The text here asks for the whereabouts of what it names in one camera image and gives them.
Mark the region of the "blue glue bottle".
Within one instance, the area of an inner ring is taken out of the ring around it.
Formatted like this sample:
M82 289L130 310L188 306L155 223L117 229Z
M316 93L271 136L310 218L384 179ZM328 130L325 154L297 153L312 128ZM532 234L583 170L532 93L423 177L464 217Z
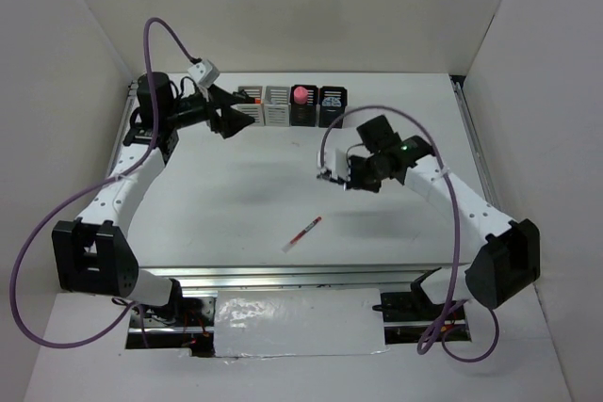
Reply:
M328 96L321 101L321 106L338 108L341 106L341 100L338 97Z

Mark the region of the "pink cap glue bottle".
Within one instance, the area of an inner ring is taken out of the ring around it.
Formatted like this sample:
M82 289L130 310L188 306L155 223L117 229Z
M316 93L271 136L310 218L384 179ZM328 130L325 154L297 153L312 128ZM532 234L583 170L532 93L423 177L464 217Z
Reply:
M293 102L296 105L307 105L310 100L310 92L304 86L297 86L293 90Z

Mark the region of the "red pen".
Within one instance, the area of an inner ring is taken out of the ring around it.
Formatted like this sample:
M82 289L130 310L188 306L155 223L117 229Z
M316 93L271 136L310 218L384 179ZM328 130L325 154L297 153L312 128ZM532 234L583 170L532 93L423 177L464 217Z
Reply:
M320 222L322 216L316 217L312 220L303 230L297 233L293 238L287 241L282 247L282 252L288 253L303 237L305 237L310 231L312 231Z

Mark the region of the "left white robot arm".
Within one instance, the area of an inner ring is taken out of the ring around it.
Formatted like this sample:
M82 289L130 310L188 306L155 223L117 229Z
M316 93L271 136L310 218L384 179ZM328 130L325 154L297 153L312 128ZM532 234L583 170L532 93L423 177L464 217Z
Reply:
M70 292L113 296L152 309L166 326L185 317L182 287L139 267L128 231L145 193L165 169L178 144L180 129L205 122L211 132L229 138L253 124L237 110L253 104L245 91L229 93L217 86L184 93L163 72L137 81L138 107L133 110L110 182L97 190L90 204L72 221L52 230L57 275Z

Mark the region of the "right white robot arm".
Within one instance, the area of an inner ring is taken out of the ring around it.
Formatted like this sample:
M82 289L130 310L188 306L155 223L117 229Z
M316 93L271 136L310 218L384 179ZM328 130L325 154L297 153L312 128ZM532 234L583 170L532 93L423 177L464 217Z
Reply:
M400 138L385 116L357 128L369 155L353 155L344 187L378 192L395 180L453 222L453 262L411 284L411 307L434 318L448 299L475 300L495 310L541 274L540 231L525 218L515 220L479 196L437 158L423 137Z

